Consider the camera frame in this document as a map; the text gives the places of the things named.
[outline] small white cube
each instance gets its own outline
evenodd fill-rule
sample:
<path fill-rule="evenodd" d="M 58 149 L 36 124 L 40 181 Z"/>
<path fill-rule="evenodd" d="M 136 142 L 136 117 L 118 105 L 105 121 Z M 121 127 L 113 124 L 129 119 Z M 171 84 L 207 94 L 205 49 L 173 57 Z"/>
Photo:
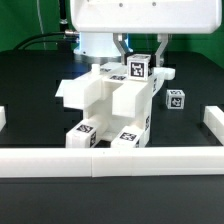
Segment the small white cube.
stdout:
<path fill-rule="evenodd" d="M 128 79 L 148 81 L 151 55 L 134 54 L 127 58 Z"/>
<path fill-rule="evenodd" d="M 168 109 L 184 109 L 185 94 L 183 90 L 168 89 L 166 92 L 166 105 Z"/>
<path fill-rule="evenodd" d="M 97 127 L 80 122 L 66 134 L 66 148 L 92 148 L 97 144 Z"/>

